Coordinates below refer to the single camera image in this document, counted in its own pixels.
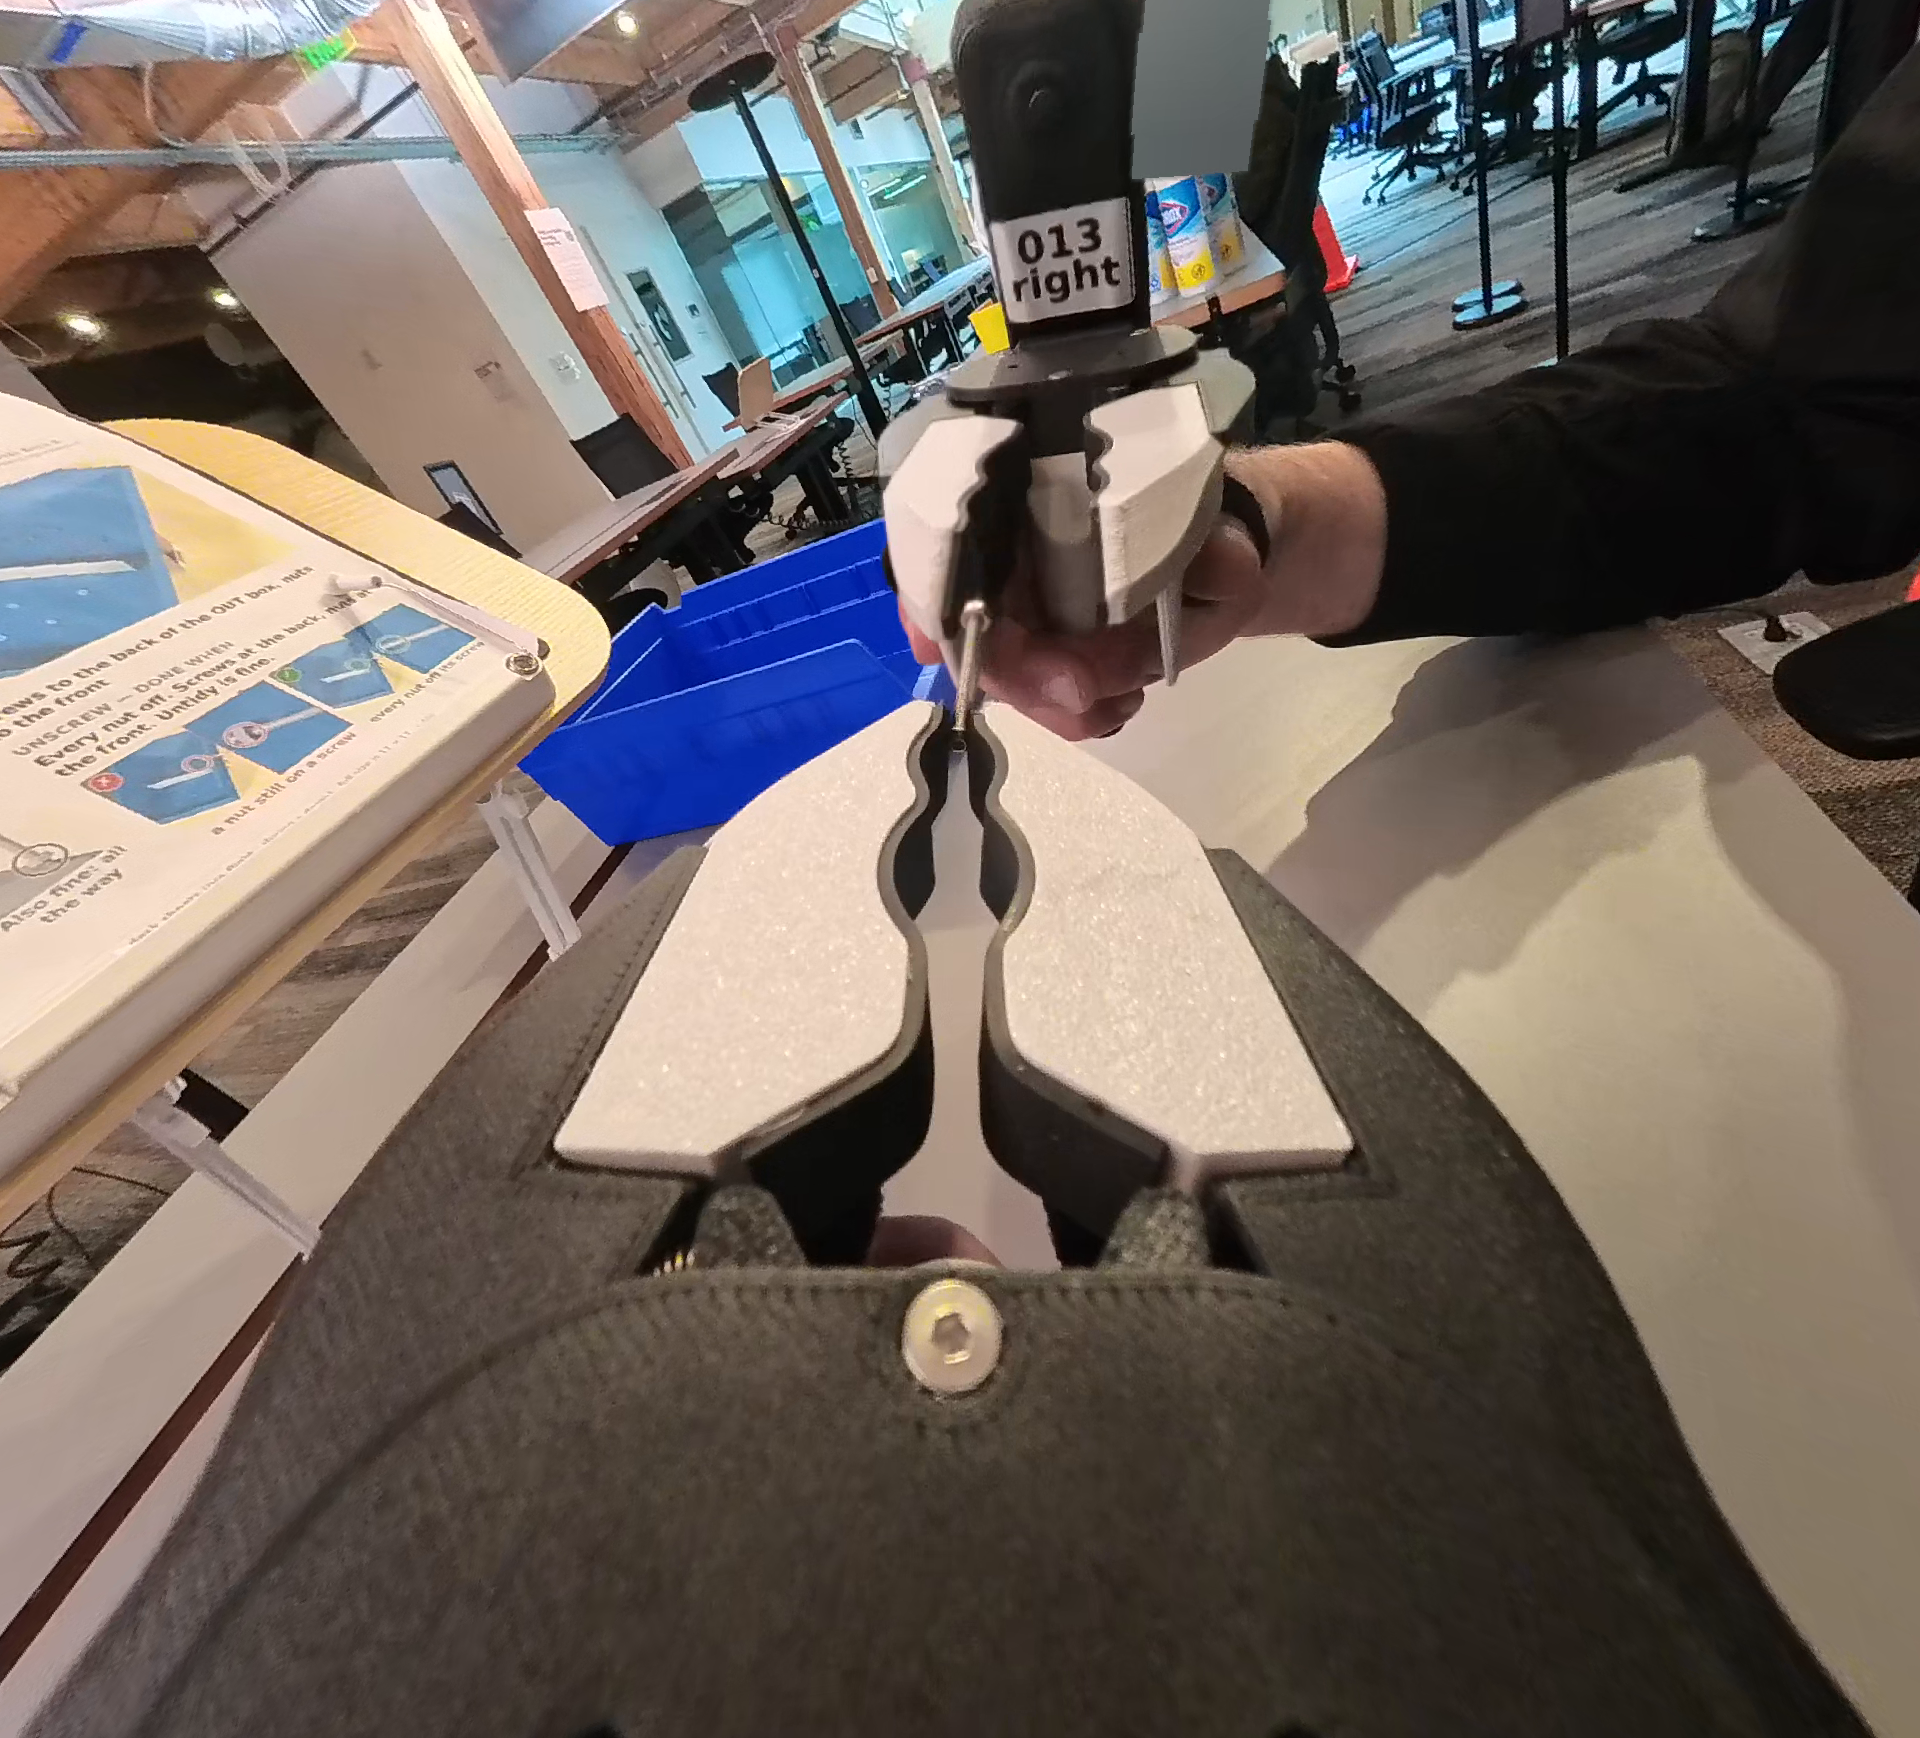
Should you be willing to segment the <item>wooden support column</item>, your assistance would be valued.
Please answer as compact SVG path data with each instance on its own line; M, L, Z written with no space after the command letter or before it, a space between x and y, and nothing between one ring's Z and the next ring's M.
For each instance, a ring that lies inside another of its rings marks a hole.
M612 311L609 307L574 310L544 260L525 214L553 205L544 202L531 166L498 118L441 2L390 0L386 15L405 67L609 407L629 416L676 471L690 468L694 458L686 451L685 436L657 397Z

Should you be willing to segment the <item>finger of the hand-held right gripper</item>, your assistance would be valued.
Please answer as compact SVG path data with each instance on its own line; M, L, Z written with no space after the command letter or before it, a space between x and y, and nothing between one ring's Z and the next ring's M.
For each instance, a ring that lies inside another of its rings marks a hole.
M1042 618L1073 637L1141 613L1179 680L1182 584L1222 509L1222 438L1202 392L1134 392L1087 416L1085 446L1044 455L1028 485L1028 569Z
M910 623L957 640L962 613L997 609L1020 551L1032 446L1011 416L933 415L905 426L882 492L885 548Z

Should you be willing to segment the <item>paper notice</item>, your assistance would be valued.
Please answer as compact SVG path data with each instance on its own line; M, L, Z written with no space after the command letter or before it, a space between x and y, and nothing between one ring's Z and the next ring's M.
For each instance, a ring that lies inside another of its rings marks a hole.
M606 310L609 296L585 237L558 208L529 209L527 221L574 310Z

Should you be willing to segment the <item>printed instruction sheet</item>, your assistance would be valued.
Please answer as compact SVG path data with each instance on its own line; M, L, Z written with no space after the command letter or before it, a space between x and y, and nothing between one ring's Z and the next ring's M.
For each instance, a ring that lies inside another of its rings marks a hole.
M3 398L3 1076L271 945L553 694L535 637Z

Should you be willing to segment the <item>floor power outlet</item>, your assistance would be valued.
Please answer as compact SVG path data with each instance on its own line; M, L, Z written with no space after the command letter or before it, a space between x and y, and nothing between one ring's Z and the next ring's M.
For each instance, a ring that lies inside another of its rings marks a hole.
M1794 650L1832 632L1832 624L1812 613L1766 611L1715 629L1715 637L1764 676Z

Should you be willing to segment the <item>blue plastic bin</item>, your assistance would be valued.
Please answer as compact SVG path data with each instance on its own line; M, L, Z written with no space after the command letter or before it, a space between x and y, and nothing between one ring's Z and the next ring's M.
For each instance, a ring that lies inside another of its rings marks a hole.
M920 665L869 520L651 606L603 685L523 773L604 844L726 821L910 699L949 704Z

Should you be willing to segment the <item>black background office chair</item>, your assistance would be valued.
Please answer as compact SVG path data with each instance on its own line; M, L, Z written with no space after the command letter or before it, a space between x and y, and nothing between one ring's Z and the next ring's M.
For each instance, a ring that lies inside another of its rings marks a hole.
M1418 39L1395 51L1381 29L1370 25L1352 42L1350 67L1378 154L1361 203L1385 203L1398 184L1418 184L1421 171L1446 181L1458 159L1458 142L1443 130L1452 106L1452 39Z

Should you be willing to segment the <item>white stand support leg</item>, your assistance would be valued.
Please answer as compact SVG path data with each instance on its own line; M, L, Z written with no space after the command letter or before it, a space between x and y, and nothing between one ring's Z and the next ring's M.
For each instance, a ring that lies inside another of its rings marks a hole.
M320 1242L318 1223L303 1215L224 1147L224 1137L244 1115L247 1109L221 1091L181 1072L145 1098L132 1112L130 1124L145 1141L208 1176L221 1194L267 1222L300 1257L311 1259Z
M546 861L525 800L508 784L494 784L477 809L535 917L546 956L566 955L580 943L583 931L571 896Z

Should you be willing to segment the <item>black floor lamp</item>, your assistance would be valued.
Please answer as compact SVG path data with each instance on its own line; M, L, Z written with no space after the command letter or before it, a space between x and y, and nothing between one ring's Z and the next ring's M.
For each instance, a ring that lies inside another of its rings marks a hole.
M801 250L801 255L802 255L806 268L808 268L808 273L813 276L813 281L814 281L814 285L818 288L818 293L821 293L821 297L823 297L823 304L824 304L824 307L826 307L826 311L828 311L828 322L831 322L831 326L832 326L832 332L834 332L834 336L838 339L841 349L842 349L842 352L845 352L845 357L847 357L847 361L849 361L849 368L850 368L850 376L853 376L853 380L855 380L855 392L857 392L857 401L858 401L858 405L861 405L862 419L866 421L869 431L870 431L873 436L874 436L874 443L879 443L881 432L882 432L885 426L886 426L886 416L885 416L885 410L882 410L882 407L881 407L881 398L879 398L879 394L876 394L873 376L869 375L869 368L866 368L866 365L865 365L862 352L858 350L857 335L850 331L850 324L849 324L849 321L847 321L847 315L845 315L845 310L838 305L836 296L834 296L832 290L831 290L831 281L828 281L828 276L826 276L824 265L821 263L818 251L816 251L816 247L813 246L811 237L806 236L806 231L805 231L805 227L802 227L802 221L801 221L801 217L798 217L798 211L796 211L796 208L794 208L794 202L792 202L792 198L791 198L791 193L789 193L789 190L787 190L787 186L784 186L784 178L782 178L781 170L776 168L773 148L770 148L770 143L766 142L766 137L764 137L764 134L763 134L763 130L760 130L760 126L759 126L756 112L754 112L754 106L753 106L753 93L754 93L754 89L756 89L759 86L763 86L763 84L775 74L775 70L776 70L776 59L775 59L773 54L769 54L769 51L764 51L764 49L763 49L763 51L753 51L753 54L746 54L746 55L738 58L738 59L733 64L733 67L731 67L731 71L733 71L733 82L731 82L733 106L734 106L734 110L737 110L737 114L738 114L745 130L746 130L746 134L748 134L748 139L753 142L753 146L754 146L754 150L756 150L756 154L759 154L759 159L760 159L760 163L763 163L763 168L764 168L769 186L770 186L770 190L775 190L775 193L776 193L776 198L779 198L781 214L784 215L789 227L791 227L792 234L794 234L796 246L798 246L798 250Z

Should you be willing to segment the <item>person's right forearm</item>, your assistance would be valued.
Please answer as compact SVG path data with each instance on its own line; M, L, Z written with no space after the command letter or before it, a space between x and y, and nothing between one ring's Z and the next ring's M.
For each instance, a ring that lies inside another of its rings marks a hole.
M1694 315L1358 434L1380 584L1327 645L1593 632L1917 551L1917 51Z

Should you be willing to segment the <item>grey desk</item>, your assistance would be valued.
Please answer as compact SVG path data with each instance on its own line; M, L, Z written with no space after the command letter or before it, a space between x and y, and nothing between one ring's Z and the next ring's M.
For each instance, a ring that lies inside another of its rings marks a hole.
M1420 1018L1580 1219L1777 1600L1916 1734L1916 913L1666 642L1233 647L1104 760ZM991 923L942 814L941 1070L888 1205L1037 1261L973 1110ZM532 956L493 856L265 1094L244 1163L320 1222ZM294 1248L185 1185L3 1374L3 1734L152 1554Z

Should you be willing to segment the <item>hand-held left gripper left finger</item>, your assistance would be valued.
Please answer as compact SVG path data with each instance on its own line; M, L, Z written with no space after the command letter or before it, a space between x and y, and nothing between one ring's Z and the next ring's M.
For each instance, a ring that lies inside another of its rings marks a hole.
M556 1157L750 1183L811 1261L865 1261L882 1192L931 1122L918 910L947 774L947 709L905 703L718 829L556 1129Z

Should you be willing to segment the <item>black stanchion post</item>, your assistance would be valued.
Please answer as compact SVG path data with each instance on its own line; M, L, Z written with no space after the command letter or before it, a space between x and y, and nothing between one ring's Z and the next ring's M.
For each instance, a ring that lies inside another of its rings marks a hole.
M1551 270L1554 361L1569 357L1569 148L1566 112L1568 38L1571 0L1525 0L1528 39L1551 59Z
M1475 191L1475 284L1452 302L1452 329L1483 331L1525 310L1524 284L1494 273L1490 168L1491 143L1485 123L1490 59L1481 49L1479 0L1450 0L1454 7L1456 112L1468 156L1468 179Z

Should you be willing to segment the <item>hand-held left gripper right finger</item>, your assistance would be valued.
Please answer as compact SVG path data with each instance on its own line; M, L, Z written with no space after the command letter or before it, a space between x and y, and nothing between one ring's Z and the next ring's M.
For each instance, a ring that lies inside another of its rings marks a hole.
M973 1022L981 1135L1038 1201L1054 1261L1096 1261L1149 1194L1211 1215L1232 1182L1344 1170L1353 1126L1222 854L1004 704L965 747L994 919Z

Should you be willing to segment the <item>person's right hand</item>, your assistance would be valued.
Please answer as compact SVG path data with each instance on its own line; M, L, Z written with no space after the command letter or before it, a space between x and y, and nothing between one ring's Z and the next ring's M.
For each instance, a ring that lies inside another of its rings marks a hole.
M1258 503L1268 551L1237 519L1215 520L1180 589L1180 668L1242 639L1332 640L1361 627L1385 555L1385 499L1370 456L1341 443L1254 449L1232 455L1227 475ZM1152 613L1068 634L1031 580L1020 558L959 697L994 699L1068 742L1116 734L1162 682Z

